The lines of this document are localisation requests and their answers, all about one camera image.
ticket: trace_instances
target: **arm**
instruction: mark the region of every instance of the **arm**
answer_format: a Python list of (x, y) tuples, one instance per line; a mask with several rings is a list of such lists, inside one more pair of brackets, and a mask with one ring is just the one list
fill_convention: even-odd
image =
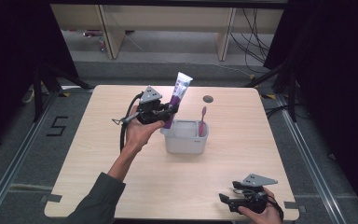
[(163, 121), (143, 125), (133, 119), (126, 131), (126, 144), (107, 174), (101, 173), (89, 194), (80, 202), (65, 223), (113, 222), (116, 205), (125, 188), (123, 180), (152, 133), (164, 126)]

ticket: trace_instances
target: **white plastic container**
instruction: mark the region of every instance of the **white plastic container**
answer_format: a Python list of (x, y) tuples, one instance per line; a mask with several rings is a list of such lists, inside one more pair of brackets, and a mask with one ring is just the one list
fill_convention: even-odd
[(170, 153), (200, 154), (205, 149), (209, 134), (208, 124), (200, 120), (175, 119), (165, 135), (166, 149)]

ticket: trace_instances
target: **gray floor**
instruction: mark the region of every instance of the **gray floor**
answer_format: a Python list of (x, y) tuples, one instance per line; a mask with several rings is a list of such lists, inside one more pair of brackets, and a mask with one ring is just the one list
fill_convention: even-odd
[[(83, 31), (62, 32), (80, 77), (93, 85), (172, 85), (177, 72), (184, 69), (196, 77), (194, 83), (192, 82), (194, 86), (238, 87), (250, 82), (251, 75), (259, 77), (267, 71), (261, 67), (259, 61), (245, 56), (233, 41), (229, 43), (227, 59), (219, 62), (213, 34), (138, 31), (129, 33), (118, 58), (112, 61), (107, 58), (105, 52), (101, 52), (99, 37), (86, 38), (82, 33)], [(267, 45), (272, 37), (261, 36)], [(251, 49), (260, 54), (257, 47)], [(61, 80), (61, 83), (72, 85), (65, 80)], [(273, 79), (262, 83), (257, 88), (260, 94), (270, 94), (272, 83)], [(54, 186), (90, 95), (91, 93), (81, 91), (54, 100), (7, 196), (2, 201), (0, 223), (63, 223), (63, 219), (44, 215), (44, 198)], [(264, 98), (262, 103), (266, 109), (278, 106), (277, 100), (274, 99)], [(296, 114), (297, 125), (345, 220), (347, 223), (358, 223), (358, 199), (350, 183), (339, 166), (327, 158), (328, 147), (306, 108), (297, 106)], [(20, 107), (1, 134), (0, 179), (20, 148), (22, 139), (30, 130), (33, 115), (32, 102)], [(57, 132), (50, 128), (57, 116), (68, 117), (60, 119), (60, 125), (66, 126), (65, 132), (60, 137), (48, 137), (49, 133)], [(287, 127), (283, 113), (280, 111), (273, 115), (269, 124), (300, 209), (300, 218), (296, 223), (334, 223)]]

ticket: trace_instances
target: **wooden table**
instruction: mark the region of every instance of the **wooden table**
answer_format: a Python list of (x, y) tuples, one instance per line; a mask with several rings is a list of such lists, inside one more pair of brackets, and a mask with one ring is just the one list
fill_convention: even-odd
[[(48, 217), (67, 217), (89, 193), (99, 173), (109, 170), (119, 154), (121, 128), (112, 119), (125, 116), (133, 97), (145, 88), (95, 88), (52, 191), (62, 196), (61, 201), (48, 202)], [(163, 95), (162, 103), (170, 101), (173, 87), (153, 88)], [(205, 95), (212, 96), (213, 102), (205, 103)], [(295, 199), (257, 91), (190, 86), (175, 118), (200, 119), (205, 105), (210, 129), (205, 151), (170, 154), (164, 135), (155, 132), (130, 168), (116, 217), (245, 220), (229, 212), (218, 194), (234, 197), (231, 182), (253, 173), (278, 180), (268, 188), (284, 210), (284, 219), (296, 220), (298, 210), (283, 205)]]

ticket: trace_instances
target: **cables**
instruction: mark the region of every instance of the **cables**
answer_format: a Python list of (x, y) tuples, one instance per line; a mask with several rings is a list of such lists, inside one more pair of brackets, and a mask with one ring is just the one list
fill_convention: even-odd
[[(257, 8), (254, 8), (254, 9), (253, 9), (253, 12), (254, 12), (253, 24), (251, 24), (251, 22), (250, 22), (248, 16), (246, 15), (246, 12), (245, 12), (245, 9), (244, 9), (244, 8), (242, 9), (242, 12), (243, 12), (243, 15), (244, 15), (244, 17), (245, 17), (245, 19), (246, 19), (246, 22), (247, 22), (248, 25), (249, 25), (249, 28), (251, 29), (251, 35), (250, 35), (249, 38), (246, 38), (244, 34), (241, 34), (241, 36), (242, 36), (242, 37), (246, 40), (246, 42), (247, 42), (246, 47), (245, 47), (244, 45), (242, 45), (242, 44), (240, 43), (240, 41), (238, 41), (238, 40), (234, 37), (233, 34), (230, 34), (230, 35), (231, 35), (232, 39), (234, 40), (234, 42), (237, 44), (237, 46), (238, 46), (242, 51), (245, 52), (245, 64), (246, 64), (247, 68), (248, 68), (249, 70), (255, 72), (255, 73), (260, 73), (260, 72), (255, 71), (255, 70), (253, 70), (253, 69), (251, 69), (251, 68), (249, 67), (248, 62), (247, 62), (247, 61), (248, 61), (248, 60), (247, 60), (247, 55), (250, 55), (250, 56), (252, 56), (253, 58), (255, 58), (256, 60), (258, 60), (259, 62), (264, 63), (265, 60), (266, 60), (266, 58), (267, 58), (267, 53), (266, 53), (266, 51), (269, 50), (269, 47), (268, 47), (263, 41), (261, 41), (261, 39), (260, 39), (259, 36), (258, 36), (258, 32), (257, 32), (257, 22), (256, 22), (256, 20), (257, 20)], [(256, 43), (253, 43), (253, 42), (252, 42), (252, 37), (255, 37)], [(251, 51), (249, 50), (249, 46), (250, 46), (250, 45), (253, 45), (253, 46), (255, 46), (255, 47), (258, 47), (258, 49), (260, 50), (260, 55), (261, 55), (261, 57), (260, 57), (259, 55), (256, 55), (255, 53), (253, 53), (253, 52), (251, 52)]]
[(267, 109), (265, 109), (265, 110), (269, 110), (269, 112), (266, 113), (267, 119), (271, 118), (271, 116), (273, 114), (275, 114), (276, 112), (278, 112), (280, 110), (284, 110), (287, 107), (289, 107), (289, 105), (281, 105), (281, 106), (278, 106), (278, 107), (275, 107), (275, 108), (267, 108)]

